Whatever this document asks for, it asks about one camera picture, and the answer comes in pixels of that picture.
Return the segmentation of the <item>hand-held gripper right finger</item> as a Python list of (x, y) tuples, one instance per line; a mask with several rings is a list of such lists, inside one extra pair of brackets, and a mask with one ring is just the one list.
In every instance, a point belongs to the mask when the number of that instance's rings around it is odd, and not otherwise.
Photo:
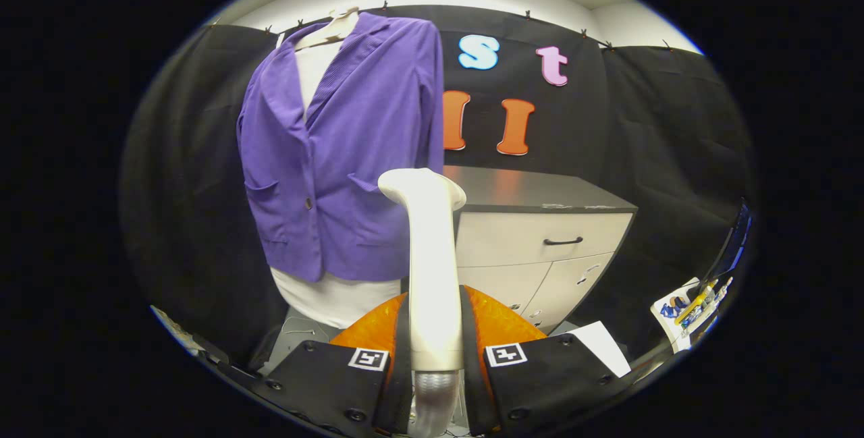
[(569, 333), (548, 337), (487, 294), (460, 286), (472, 435), (559, 436), (620, 401), (616, 376)]

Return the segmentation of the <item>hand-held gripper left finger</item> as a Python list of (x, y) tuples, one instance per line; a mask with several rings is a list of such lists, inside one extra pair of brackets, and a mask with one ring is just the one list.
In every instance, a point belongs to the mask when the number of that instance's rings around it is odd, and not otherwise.
[(389, 437), (407, 431), (411, 379), (408, 298), (400, 294), (331, 342), (300, 342), (253, 391), (328, 437)]

